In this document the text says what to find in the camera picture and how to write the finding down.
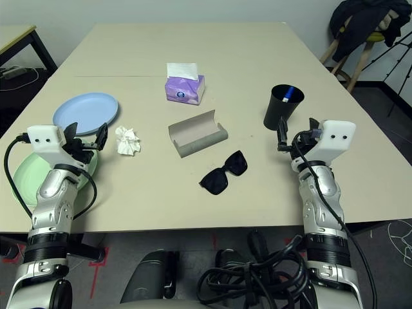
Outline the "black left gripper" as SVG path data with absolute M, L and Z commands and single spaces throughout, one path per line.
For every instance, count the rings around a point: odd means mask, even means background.
M 66 139 L 63 149 L 71 155 L 76 161 L 83 164 L 89 164 L 93 158 L 93 150 L 103 150 L 108 138 L 108 125 L 103 123 L 96 134 L 95 143 L 84 143 L 81 139 L 76 138 L 78 123 L 74 122 L 66 127 L 64 130 L 64 137 Z

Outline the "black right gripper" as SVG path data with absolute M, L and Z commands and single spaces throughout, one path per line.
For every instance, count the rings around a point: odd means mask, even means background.
M 298 132 L 298 134 L 296 134 L 292 139 L 291 144 L 288 145 L 287 122 L 283 117 L 280 117 L 277 129 L 277 150 L 284 153 L 289 153 L 292 160 L 309 152 L 309 150 L 317 144 L 317 140 L 315 138 L 317 137 L 320 123 L 318 120 L 310 117 L 309 124 L 310 129 L 307 131 Z

